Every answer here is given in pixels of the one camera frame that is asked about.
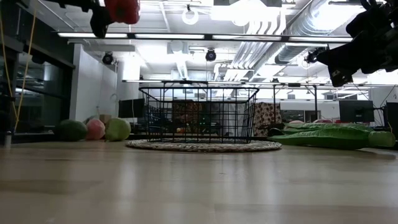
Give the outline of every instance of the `wire basket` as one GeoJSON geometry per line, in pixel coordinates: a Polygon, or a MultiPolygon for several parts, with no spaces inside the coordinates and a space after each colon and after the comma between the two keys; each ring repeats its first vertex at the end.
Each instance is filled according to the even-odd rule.
{"type": "Polygon", "coordinates": [[[148,141],[250,143],[258,88],[184,81],[139,90],[145,99],[148,141]]]}

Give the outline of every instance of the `ceiling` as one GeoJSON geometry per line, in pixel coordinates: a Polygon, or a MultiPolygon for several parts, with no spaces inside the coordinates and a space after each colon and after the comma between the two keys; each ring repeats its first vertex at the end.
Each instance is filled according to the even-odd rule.
{"type": "MultiPolygon", "coordinates": [[[[44,0],[38,0],[37,3],[31,1],[31,7],[29,11],[32,13],[34,6],[37,8],[37,17],[44,21],[46,24],[53,27],[59,32],[91,32],[90,18],[91,11],[84,13],[79,7],[67,6],[66,9],[62,9],[58,4],[53,2],[47,2],[44,0]]],[[[111,24],[108,28],[108,32],[173,32],[173,33],[209,33],[209,34],[245,34],[248,31],[249,26],[236,26],[232,21],[214,21],[211,19],[211,6],[213,0],[202,1],[201,3],[192,2],[192,9],[196,9],[199,12],[199,20],[194,25],[188,25],[182,21],[182,12],[186,8],[184,3],[182,4],[169,4],[168,1],[142,1],[141,3],[141,17],[137,24],[111,24]]],[[[296,0],[295,7],[291,7],[285,10],[286,22],[289,23],[294,18],[301,8],[308,3],[308,0],[296,0]]],[[[347,36],[345,32],[345,25],[353,17],[342,23],[337,29],[335,29],[330,35],[347,36]]],[[[167,43],[168,40],[85,40],[81,42],[85,45],[85,49],[90,51],[90,47],[99,45],[134,45],[137,52],[141,56],[144,63],[141,66],[141,74],[145,77],[150,77],[159,74],[170,75],[172,70],[177,70],[177,66],[172,57],[167,55],[167,43]]],[[[206,41],[188,41],[188,46],[200,48],[203,50],[190,51],[190,58],[186,61],[186,66],[189,70],[203,70],[212,72],[217,63],[231,63],[234,56],[239,51],[242,42],[206,42],[206,41]],[[214,62],[207,62],[205,60],[205,53],[207,49],[215,49],[217,53],[217,60],[214,62]]],[[[100,59],[104,52],[92,51],[93,55],[96,55],[100,59]]],[[[323,82],[327,82],[329,77],[327,67],[320,63],[312,65],[310,68],[305,68],[301,65],[301,62],[293,61],[292,66],[282,68],[281,72],[273,73],[281,75],[280,78],[290,79],[292,82],[298,80],[309,80],[306,78],[313,77],[325,77],[323,82]]],[[[366,81],[366,75],[358,73],[355,75],[355,79],[359,82],[366,81]]]]}

